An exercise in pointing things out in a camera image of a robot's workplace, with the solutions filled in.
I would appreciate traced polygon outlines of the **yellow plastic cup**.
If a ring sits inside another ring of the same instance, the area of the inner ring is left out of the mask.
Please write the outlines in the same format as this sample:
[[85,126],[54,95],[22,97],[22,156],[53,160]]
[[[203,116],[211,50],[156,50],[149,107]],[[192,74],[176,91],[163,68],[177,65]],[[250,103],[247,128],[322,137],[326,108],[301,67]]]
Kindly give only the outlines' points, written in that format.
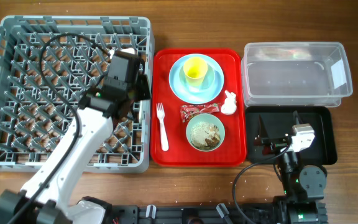
[[185,61],[183,71],[187,84],[198,87],[202,84],[207,74],[208,64],[201,57],[190,57]]

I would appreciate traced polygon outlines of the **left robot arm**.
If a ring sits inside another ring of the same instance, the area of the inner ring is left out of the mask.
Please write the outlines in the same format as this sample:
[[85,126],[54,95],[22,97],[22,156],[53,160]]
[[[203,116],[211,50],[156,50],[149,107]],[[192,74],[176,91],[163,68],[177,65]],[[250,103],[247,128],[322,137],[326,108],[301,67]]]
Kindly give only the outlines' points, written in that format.
[[149,100],[145,61],[133,48],[110,50],[101,88],[85,91],[73,121],[45,164],[18,193],[0,196],[0,223],[114,223],[112,205],[84,197],[69,201],[93,154],[110,138],[122,118],[134,116],[135,102]]

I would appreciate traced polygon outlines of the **white plastic fork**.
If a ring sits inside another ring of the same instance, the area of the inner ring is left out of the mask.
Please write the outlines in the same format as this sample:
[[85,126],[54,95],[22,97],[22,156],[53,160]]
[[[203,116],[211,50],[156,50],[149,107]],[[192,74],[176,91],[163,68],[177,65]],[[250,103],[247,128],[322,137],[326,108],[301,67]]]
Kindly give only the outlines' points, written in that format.
[[168,138],[167,138],[167,133],[165,130],[165,123],[164,123],[164,118],[165,118],[165,111],[163,108],[163,104],[162,103],[157,103],[156,104],[156,109],[157,109],[157,118],[160,122],[160,140],[161,140],[161,146],[162,146],[162,150],[163,151],[168,151],[169,150],[169,144],[168,144]]

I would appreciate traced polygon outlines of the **red snack wrapper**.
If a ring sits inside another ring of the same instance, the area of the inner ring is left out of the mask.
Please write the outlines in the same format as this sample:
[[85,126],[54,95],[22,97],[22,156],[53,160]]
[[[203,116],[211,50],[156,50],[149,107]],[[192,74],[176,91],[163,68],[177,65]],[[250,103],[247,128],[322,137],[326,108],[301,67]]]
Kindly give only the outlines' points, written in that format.
[[210,103],[203,105],[182,105],[180,107],[181,121],[185,123],[199,114],[217,113],[220,111],[220,107],[220,103]]

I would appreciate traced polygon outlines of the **light blue plate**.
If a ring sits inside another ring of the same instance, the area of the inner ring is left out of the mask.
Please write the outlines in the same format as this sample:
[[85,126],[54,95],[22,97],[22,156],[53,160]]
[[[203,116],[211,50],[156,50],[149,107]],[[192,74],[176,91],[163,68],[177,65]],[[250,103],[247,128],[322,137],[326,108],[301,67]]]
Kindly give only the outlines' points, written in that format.
[[[184,84],[182,67],[190,57],[201,57],[214,70],[214,83],[204,92],[195,93],[187,89]],[[182,101],[189,104],[204,104],[217,97],[224,85],[224,72],[220,65],[211,57],[203,54],[188,54],[179,58],[171,67],[168,77],[172,92]]]

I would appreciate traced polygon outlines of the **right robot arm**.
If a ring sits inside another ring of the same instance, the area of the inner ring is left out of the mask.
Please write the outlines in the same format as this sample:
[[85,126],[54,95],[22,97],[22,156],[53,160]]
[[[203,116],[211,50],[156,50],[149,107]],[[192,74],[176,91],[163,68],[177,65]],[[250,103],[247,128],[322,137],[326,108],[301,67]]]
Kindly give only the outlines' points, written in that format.
[[273,199],[273,214],[277,223],[323,223],[326,220],[319,213],[319,201],[324,198],[327,172],[321,166],[302,162],[300,152],[312,145],[315,132],[296,111],[293,117],[291,133],[280,138],[271,138],[259,117],[259,133],[254,140],[255,146],[263,147],[263,155],[273,155],[270,160],[280,172],[284,195]]

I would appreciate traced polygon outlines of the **white napkin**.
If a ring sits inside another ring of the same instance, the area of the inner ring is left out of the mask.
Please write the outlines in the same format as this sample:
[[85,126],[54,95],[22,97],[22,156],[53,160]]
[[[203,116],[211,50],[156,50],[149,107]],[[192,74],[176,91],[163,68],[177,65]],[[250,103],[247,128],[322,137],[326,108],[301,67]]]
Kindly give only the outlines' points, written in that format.
[[225,92],[226,99],[221,107],[221,113],[225,115],[232,115],[237,110],[237,95],[233,92],[226,90]]

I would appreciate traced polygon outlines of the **green bowl with food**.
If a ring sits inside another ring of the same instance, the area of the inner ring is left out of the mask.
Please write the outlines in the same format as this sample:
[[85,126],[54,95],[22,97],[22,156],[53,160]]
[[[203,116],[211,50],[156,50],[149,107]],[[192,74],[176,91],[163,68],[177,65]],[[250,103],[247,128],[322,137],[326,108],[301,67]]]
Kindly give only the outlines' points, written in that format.
[[186,138],[190,145],[201,152],[216,150],[224,141],[226,130],[221,120],[212,114],[199,114],[186,126]]

